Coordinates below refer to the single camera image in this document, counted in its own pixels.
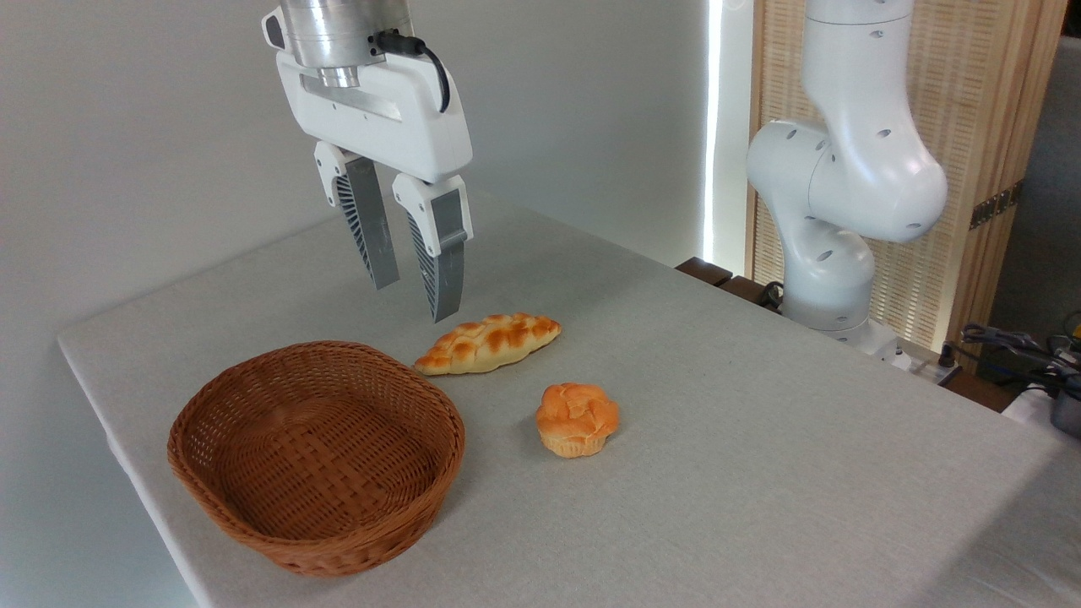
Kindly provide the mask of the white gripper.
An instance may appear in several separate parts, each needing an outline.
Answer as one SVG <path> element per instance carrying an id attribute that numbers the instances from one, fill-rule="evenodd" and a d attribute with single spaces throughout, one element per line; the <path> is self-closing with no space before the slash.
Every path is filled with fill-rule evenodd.
<path id="1" fill-rule="evenodd" d="M 473 149 L 454 79 L 448 78 L 448 110 L 440 111 L 439 77 L 426 60 L 391 55 L 363 66 L 353 88 L 322 84 L 286 51 L 278 51 L 275 62 L 301 130 L 320 138 L 313 161 L 328 203 L 344 213 L 374 287 L 393 285 L 400 274 L 372 160 L 404 172 L 393 179 L 393 199 L 408 213 L 432 319 L 456 314 L 464 243 L 473 238 L 464 180 L 456 174 L 472 161 Z"/>

